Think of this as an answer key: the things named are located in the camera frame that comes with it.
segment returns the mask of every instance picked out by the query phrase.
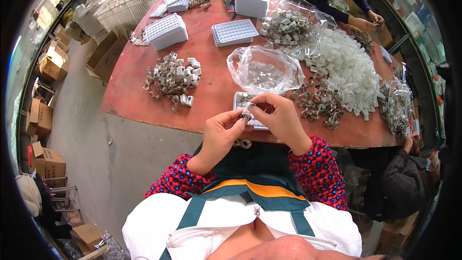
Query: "concrete floor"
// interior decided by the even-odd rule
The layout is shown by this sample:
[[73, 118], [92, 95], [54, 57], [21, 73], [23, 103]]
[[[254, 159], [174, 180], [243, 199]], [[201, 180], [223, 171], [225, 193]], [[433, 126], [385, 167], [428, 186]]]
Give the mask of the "concrete floor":
[[89, 44], [69, 45], [69, 72], [52, 106], [53, 131], [47, 147], [66, 160], [72, 206], [125, 247], [127, 215], [165, 167], [193, 153], [201, 134], [142, 124], [100, 111], [105, 88], [84, 69]]

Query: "red floral sleeve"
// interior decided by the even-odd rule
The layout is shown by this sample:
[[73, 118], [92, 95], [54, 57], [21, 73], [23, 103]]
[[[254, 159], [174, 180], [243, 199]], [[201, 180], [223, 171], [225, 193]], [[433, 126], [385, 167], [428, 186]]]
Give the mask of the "red floral sleeve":
[[191, 196], [186, 192], [198, 193], [210, 184], [215, 179], [213, 170], [203, 177], [191, 173], [186, 163], [192, 157], [188, 154], [179, 156], [173, 164], [164, 170], [160, 179], [151, 185], [145, 198], [157, 193], [169, 193], [187, 200]]
[[308, 153], [295, 156], [292, 150], [289, 152], [289, 164], [295, 178], [309, 201], [348, 211], [345, 183], [326, 140], [317, 136], [309, 138], [312, 146]]

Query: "zipper pull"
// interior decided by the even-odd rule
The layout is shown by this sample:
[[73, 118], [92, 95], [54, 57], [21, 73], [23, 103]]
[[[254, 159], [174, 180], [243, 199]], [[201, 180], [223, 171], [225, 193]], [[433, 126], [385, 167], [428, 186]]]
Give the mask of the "zipper pull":
[[254, 214], [254, 215], [255, 215], [255, 217], [258, 218], [258, 217], [260, 216], [260, 207], [259, 207], [259, 206], [255, 206], [255, 207], [254, 207], [254, 210], [255, 210], [255, 214]]

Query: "yellow stripe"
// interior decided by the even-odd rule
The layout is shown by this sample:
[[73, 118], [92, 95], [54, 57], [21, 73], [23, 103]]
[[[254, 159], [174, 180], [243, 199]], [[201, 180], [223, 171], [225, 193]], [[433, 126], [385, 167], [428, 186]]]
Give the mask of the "yellow stripe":
[[245, 179], [223, 181], [219, 183], [218, 185], [216, 185], [215, 187], [213, 187], [212, 189], [205, 191], [203, 194], [219, 189], [219, 188], [222, 188], [222, 187], [225, 187], [225, 186], [236, 186], [236, 185], [247, 185], [247, 187], [249, 187], [252, 192], [254, 192], [255, 194], [259, 196], [266, 197], [266, 198], [289, 197], [289, 198], [295, 198], [295, 199], [306, 201], [306, 199], [303, 196], [297, 196], [291, 191], [283, 187], [258, 185], [258, 184], [251, 183]]

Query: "woman's right hand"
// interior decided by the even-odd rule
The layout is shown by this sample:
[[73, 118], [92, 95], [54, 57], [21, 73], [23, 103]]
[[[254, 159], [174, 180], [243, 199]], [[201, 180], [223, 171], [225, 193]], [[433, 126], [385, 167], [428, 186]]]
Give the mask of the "woman's right hand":
[[348, 24], [352, 26], [356, 26], [357, 28], [361, 29], [366, 33], [371, 33], [374, 31], [376, 25], [372, 22], [369, 22], [362, 18], [356, 18], [354, 16], [349, 16]]
[[294, 155], [304, 155], [309, 151], [311, 139], [303, 130], [291, 100], [266, 93], [257, 95], [250, 101], [257, 104], [249, 107], [255, 119], [267, 126], [275, 137], [285, 142]]

